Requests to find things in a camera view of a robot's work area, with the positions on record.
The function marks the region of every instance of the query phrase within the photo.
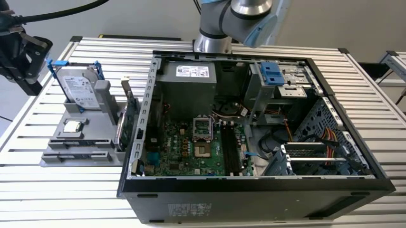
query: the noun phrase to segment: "blue plastic latch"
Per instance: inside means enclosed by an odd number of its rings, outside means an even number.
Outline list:
[[[261,73],[266,77],[266,84],[269,86],[285,85],[285,78],[276,62],[261,62]]]
[[[97,66],[97,69],[98,69],[98,78],[99,78],[99,80],[105,80],[102,64],[99,63],[99,61],[95,62],[95,66]]]
[[[57,60],[55,63],[54,63],[54,65],[57,67],[65,67],[65,66],[70,65],[70,62],[66,61],[66,60]]]

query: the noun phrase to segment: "power supply label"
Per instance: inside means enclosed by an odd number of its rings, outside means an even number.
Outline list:
[[[90,80],[81,76],[63,77],[69,93],[83,108],[101,108]]]
[[[212,203],[170,203],[170,216],[209,216],[212,210]]]
[[[210,77],[208,66],[178,66],[177,77]]]

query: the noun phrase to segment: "ram slot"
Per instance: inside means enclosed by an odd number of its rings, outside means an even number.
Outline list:
[[[240,164],[241,159],[237,148],[234,126],[224,125],[221,133],[222,133],[222,148],[224,148],[226,175],[238,176],[241,172],[241,164]]]

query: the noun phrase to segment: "aluminum extrusion table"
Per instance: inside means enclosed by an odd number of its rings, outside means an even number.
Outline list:
[[[70,42],[61,59],[103,64],[111,93],[125,100],[122,76],[130,76],[142,100],[153,50],[192,51],[192,42],[83,38]],[[406,117],[350,54],[338,49],[234,45],[236,54],[310,57],[348,110],[397,191],[334,221],[196,224],[197,227],[406,227]],[[50,74],[0,138],[0,227],[135,227],[141,221],[126,200],[115,198],[121,167],[39,166],[49,139],[65,113],[65,95]]]

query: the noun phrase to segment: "motherboard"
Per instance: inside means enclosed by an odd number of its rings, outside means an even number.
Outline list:
[[[161,152],[149,153],[147,176],[253,175],[252,161],[244,153],[248,143],[242,125],[222,125],[212,119],[209,123],[204,118],[165,123]]]

